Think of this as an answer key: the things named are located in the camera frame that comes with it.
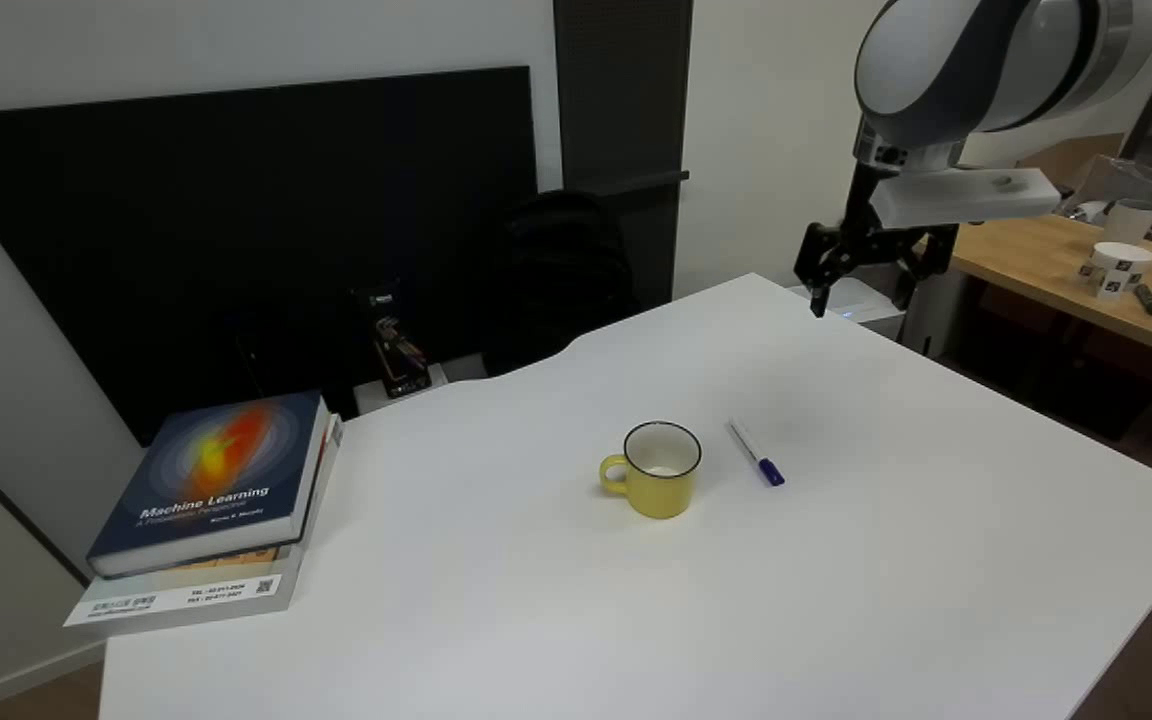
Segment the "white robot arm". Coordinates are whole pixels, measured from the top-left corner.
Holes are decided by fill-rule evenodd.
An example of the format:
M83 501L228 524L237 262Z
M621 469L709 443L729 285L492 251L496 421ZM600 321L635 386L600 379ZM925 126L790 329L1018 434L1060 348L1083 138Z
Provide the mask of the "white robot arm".
M977 170L966 145L1100 103L1148 56L1152 0L885 0L854 65L843 215L809 226L792 264L809 310L866 264L915 289L947 268L961 226L1054 214L1039 170Z

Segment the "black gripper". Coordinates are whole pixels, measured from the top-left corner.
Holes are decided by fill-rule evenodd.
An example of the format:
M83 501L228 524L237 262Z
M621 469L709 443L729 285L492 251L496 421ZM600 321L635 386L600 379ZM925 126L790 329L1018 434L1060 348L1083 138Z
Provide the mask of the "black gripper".
M812 285L812 315L827 314L827 293L841 276L854 276L862 264L897 264L897 306L909 306L915 289L944 272L953 262L957 228L931 226L931 228L885 228L874 214L874 191L885 182L879 170L858 163L843 222L823 228L812 226L801 240L792 272Z

